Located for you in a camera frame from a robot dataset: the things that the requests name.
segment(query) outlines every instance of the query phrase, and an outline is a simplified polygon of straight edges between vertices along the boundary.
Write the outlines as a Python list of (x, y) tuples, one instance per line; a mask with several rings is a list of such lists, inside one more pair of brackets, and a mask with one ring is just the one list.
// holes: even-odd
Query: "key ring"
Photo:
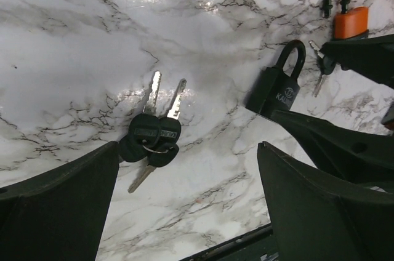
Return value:
[(149, 151), (149, 152), (152, 152), (152, 153), (157, 153), (157, 154), (159, 154), (159, 155), (161, 155), (161, 154), (164, 154), (164, 153), (167, 153), (167, 152), (168, 152), (168, 149), (166, 149), (165, 151), (156, 151), (156, 150), (152, 150), (152, 149), (150, 149), (150, 148), (146, 147), (145, 145), (142, 145), (142, 147), (144, 147), (144, 149), (145, 149), (145, 150), (147, 150), (147, 151)]

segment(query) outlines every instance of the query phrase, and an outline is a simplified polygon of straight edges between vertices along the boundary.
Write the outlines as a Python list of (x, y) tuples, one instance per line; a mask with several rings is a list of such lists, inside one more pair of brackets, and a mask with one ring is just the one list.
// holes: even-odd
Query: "padlock body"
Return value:
[(334, 40), (348, 39), (368, 31), (368, 8), (356, 7), (334, 18)]
[(260, 75), (246, 108), (270, 119), (274, 110), (290, 110), (300, 90), (282, 69), (269, 67)]

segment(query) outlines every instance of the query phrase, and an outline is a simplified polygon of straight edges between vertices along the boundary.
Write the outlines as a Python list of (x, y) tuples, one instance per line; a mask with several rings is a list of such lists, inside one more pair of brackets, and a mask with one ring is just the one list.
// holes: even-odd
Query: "bunch of keys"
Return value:
[(157, 167), (168, 165), (179, 152), (176, 143), (182, 130), (179, 122), (180, 101), (187, 82), (186, 79), (180, 80), (167, 115), (158, 118), (155, 114), (160, 82), (161, 73), (156, 71), (147, 104), (142, 113), (131, 121), (127, 135), (119, 142), (119, 155), (123, 160), (134, 163), (148, 158), (148, 165), (129, 187), (129, 193), (133, 193)]
[(318, 80), (318, 83), (315, 87), (315, 90), (313, 91), (313, 96), (317, 97), (321, 87), (323, 86), (324, 82), (327, 80), (327, 77), (334, 72), (336, 62), (330, 59), (329, 57), (325, 56), (322, 52), (320, 52), (320, 47), (314, 42), (314, 41), (309, 41), (309, 44), (311, 45), (312, 49), (315, 50), (315, 52), (318, 54), (318, 64), (320, 67), (320, 77)]

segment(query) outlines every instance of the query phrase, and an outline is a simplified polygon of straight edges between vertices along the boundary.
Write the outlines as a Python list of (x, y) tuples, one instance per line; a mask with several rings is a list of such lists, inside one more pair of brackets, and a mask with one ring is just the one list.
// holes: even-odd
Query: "white marble countertop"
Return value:
[[(144, 162), (121, 164), (97, 260), (178, 260), (269, 222), (257, 144), (309, 160), (244, 99), (284, 42), (307, 46), (294, 111), (385, 132), (387, 87), (337, 69), (312, 96), (319, 72), (307, 42), (322, 44), (331, 32), (321, 0), (0, 2), (0, 186), (120, 139), (154, 70), (163, 73), (159, 112), (188, 80), (179, 155), (132, 195)], [(370, 7), (371, 37), (394, 33), (394, 0), (350, 6)]]

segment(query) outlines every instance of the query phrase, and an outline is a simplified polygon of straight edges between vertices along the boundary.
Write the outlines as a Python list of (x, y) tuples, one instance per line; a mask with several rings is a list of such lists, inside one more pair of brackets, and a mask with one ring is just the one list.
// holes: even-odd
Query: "key blade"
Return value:
[(313, 50), (318, 54), (319, 58), (324, 58), (324, 54), (320, 52), (320, 47), (314, 42), (314, 41), (309, 41), (310, 46), (312, 47)]
[(178, 88), (174, 93), (174, 98), (172, 99), (171, 107), (170, 110), (168, 111), (167, 117), (168, 118), (174, 118), (174, 119), (179, 119), (179, 114), (180, 114), (180, 101), (183, 95), (183, 92), (185, 91), (186, 88), (186, 79), (181, 79)]
[(138, 177), (132, 185), (130, 185), (128, 192), (133, 193), (141, 184), (145, 181), (146, 178), (155, 170), (156, 168), (150, 165), (147, 165), (145, 170), (140, 177)]
[(143, 108), (143, 113), (155, 115), (156, 113), (156, 101), (158, 100), (159, 88), (161, 82), (161, 72), (156, 71), (152, 77), (151, 92), (148, 97), (147, 104)]
[(320, 93), (321, 87), (323, 86), (324, 82), (327, 79), (327, 75), (326, 74), (321, 74), (318, 80), (318, 83), (315, 87), (315, 91), (313, 92), (313, 96), (316, 98), (318, 96), (318, 94)]

